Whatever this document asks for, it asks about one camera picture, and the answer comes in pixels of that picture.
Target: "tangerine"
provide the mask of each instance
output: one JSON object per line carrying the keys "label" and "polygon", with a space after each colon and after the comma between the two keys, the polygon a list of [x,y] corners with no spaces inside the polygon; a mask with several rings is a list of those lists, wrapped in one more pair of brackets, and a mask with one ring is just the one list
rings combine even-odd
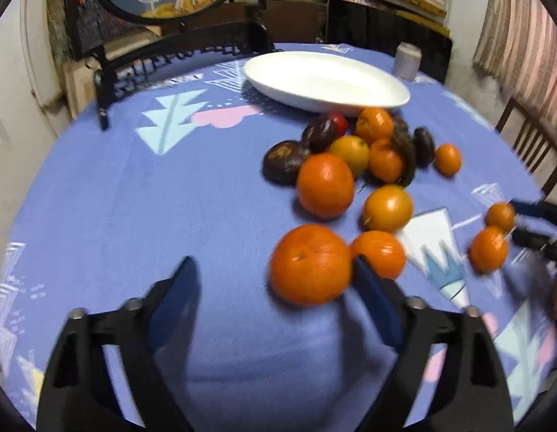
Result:
{"label": "tangerine", "polygon": [[369,164],[369,145],[358,136],[343,136],[335,140],[329,152],[341,158],[355,177],[360,176]]}
{"label": "tangerine", "polygon": [[405,173],[405,160],[390,138],[375,141],[369,148],[369,170],[386,184],[395,184]]}
{"label": "tangerine", "polygon": [[389,112],[379,107],[368,107],[358,114],[355,134],[368,145],[381,138],[390,138],[395,131],[395,123]]}
{"label": "tangerine", "polygon": [[452,177],[462,166],[462,156],[453,144],[441,144],[435,151],[435,167],[445,177]]}
{"label": "tangerine", "polygon": [[351,244],[351,256],[364,255],[380,277],[397,279],[405,268],[405,250],[392,234],[371,230],[360,234]]}
{"label": "tangerine", "polygon": [[509,203],[495,203],[485,215],[487,226],[497,226],[505,234],[515,227],[515,208]]}
{"label": "tangerine", "polygon": [[507,254],[508,242],[501,229],[488,226],[472,241],[469,262],[477,273],[492,273],[503,266]]}
{"label": "tangerine", "polygon": [[413,200],[403,187],[385,185],[364,202],[362,222],[369,230],[396,232],[413,216]]}
{"label": "tangerine", "polygon": [[298,305],[327,303],[351,284],[351,252],[331,229],[306,224],[285,234],[271,256],[270,283]]}
{"label": "tangerine", "polygon": [[300,167],[297,195],[301,206],[321,219],[343,214],[355,196],[349,166],[331,153],[311,156]]}

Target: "dark purple fruit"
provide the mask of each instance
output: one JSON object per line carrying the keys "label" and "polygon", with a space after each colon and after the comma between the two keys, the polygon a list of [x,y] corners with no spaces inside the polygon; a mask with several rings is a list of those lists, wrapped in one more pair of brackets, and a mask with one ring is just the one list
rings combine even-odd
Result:
{"label": "dark purple fruit", "polygon": [[331,118],[318,117],[304,129],[301,143],[318,154],[325,152],[337,137],[337,123]]}
{"label": "dark purple fruit", "polygon": [[409,132],[409,124],[405,121],[405,119],[401,115],[401,111],[395,109],[390,112],[391,118],[393,119],[393,123],[395,124],[395,130],[401,131],[403,133]]}
{"label": "dark purple fruit", "polygon": [[398,180],[398,184],[406,188],[415,178],[415,170],[417,168],[415,145],[407,133],[398,129],[393,132],[390,142],[399,150],[405,161],[405,171]]}
{"label": "dark purple fruit", "polygon": [[262,174],[275,184],[294,185],[310,150],[298,141],[281,141],[269,149],[262,160]]}
{"label": "dark purple fruit", "polygon": [[413,133],[418,167],[429,167],[435,160],[435,141],[426,128],[417,128]]}

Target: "red fruit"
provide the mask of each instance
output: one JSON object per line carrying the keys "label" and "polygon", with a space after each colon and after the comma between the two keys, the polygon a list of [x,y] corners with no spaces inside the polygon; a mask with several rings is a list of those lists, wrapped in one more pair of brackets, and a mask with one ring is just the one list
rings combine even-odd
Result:
{"label": "red fruit", "polygon": [[326,117],[330,118],[337,124],[337,136],[342,136],[347,132],[349,128],[349,122],[347,122],[344,115],[337,112],[331,112]]}

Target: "chair backrest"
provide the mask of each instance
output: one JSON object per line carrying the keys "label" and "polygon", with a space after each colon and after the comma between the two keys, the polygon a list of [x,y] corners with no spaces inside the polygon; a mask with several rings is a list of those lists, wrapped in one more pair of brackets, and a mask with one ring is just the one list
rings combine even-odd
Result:
{"label": "chair backrest", "polygon": [[[557,155],[557,134],[547,121],[535,115],[514,97],[511,97],[504,112],[497,123],[496,130],[500,133],[511,113],[517,109],[524,120],[513,144],[513,150],[525,164],[529,173],[533,174],[542,164],[549,152]],[[557,165],[542,187],[545,196],[548,196],[557,184]]]}
{"label": "chair backrest", "polygon": [[453,42],[432,28],[394,11],[369,8],[343,0],[329,0],[327,6],[327,44],[350,44],[377,50],[392,57],[401,42],[421,49],[420,70],[444,83]]}

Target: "blue tablecloth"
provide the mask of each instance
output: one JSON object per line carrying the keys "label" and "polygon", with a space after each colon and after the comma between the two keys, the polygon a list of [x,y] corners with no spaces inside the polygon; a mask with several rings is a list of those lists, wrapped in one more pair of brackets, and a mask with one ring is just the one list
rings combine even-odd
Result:
{"label": "blue tablecloth", "polygon": [[[345,45],[281,48],[386,71],[393,62]],[[395,355],[353,289],[294,311],[268,293],[273,247],[309,217],[292,188],[263,180],[261,161],[275,143],[299,138],[313,115],[249,89],[244,63],[220,54],[175,63],[159,75],[188,76],[113,105],[106,132],[90,106],[46,159],[12,226],[0,284],[5,385],[31,423],[68,311],[114,310],[186,255],[199,264],[196,319],[156,358],[198,432],[354,430],[375,399]],[[536,200],[540,191],[464,101],[422,75],[407,86],[412,98],[402,113],[411,128],[426,126],[437,144],[456,144],[464,165],[452,180],[419,170],[407,189],[416,216],[399,235],[409,263],[398,283],[441,309],[481,308],[518,420],[556,353],[544,312],[550,276],[538,257],[511,246],[503,270],[479,278],[465,253],[490,204]],[[348,242],[372,190],[362,186],[357,181],[350,209],[327,224]],[[433,352],[409,422],[425,415],[443,353]],[[118,356],[109,349],[108,357],[126,416],[136,420]]]}

